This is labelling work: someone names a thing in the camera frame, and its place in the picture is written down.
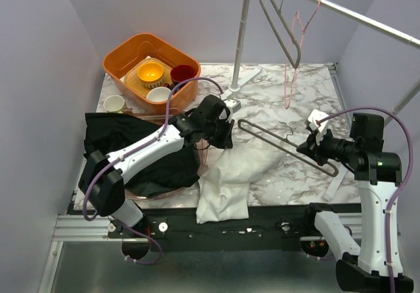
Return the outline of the white skirt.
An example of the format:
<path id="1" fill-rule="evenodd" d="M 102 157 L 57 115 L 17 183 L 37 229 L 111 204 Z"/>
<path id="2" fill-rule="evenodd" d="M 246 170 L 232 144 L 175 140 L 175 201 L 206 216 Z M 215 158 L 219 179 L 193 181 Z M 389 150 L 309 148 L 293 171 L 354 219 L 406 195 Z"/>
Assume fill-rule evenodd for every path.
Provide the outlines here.
<path id="1" fill-rule="evenodd" d="M 247 219 L 250 185 L 284 157 L 284 151 L 258 138 L 224 150 L 198 180 L 196 223 Z"/>

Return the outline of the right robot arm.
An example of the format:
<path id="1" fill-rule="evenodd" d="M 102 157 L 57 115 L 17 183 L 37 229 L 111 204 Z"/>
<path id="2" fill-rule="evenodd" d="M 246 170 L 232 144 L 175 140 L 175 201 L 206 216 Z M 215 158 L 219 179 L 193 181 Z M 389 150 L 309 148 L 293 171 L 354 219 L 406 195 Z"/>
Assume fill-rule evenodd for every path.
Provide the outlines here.
<path id="1" fill-rule="evenodd" d="M 384 118 L 354 113 L 350 140 L 333 136 L 331 116 L 312 110 L 306 119 L 310 134 L 297 151 L 323 166 L 335 160 L 352 169 L 360 194 L 362 241 L 357 243 L 338 214 L 326 204 L 312 204 L 302 218 L 309 235 L 322 234 L 335 259 L 335 274 L 346 292 L 413 292 L 398 249 L 398 195 L 409 178 L 400 157 L 383 151 Z"/>

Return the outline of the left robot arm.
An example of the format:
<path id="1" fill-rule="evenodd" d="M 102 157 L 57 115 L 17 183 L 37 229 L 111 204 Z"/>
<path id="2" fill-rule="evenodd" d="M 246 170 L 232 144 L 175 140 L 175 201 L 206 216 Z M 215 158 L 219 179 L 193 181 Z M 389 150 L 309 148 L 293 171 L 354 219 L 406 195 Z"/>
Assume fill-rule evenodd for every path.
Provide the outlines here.
<path id="1" fill-rule="evenodd" d="M 85 195 L 83 204 L 94 207 L 94 214 L 85 219 L 111 216 L 123 223 L 129 236 L 141 236 L 146 227 L 144 215 L 126 198 L 125 185 L 152 163 L 202 140 L 219 149 L 232 148 L 233 112 L 228 100 L 208 95 L 198 107 L 167 117 L 162 127 L 123 149 L 89 154 L 78 183 Z"/>

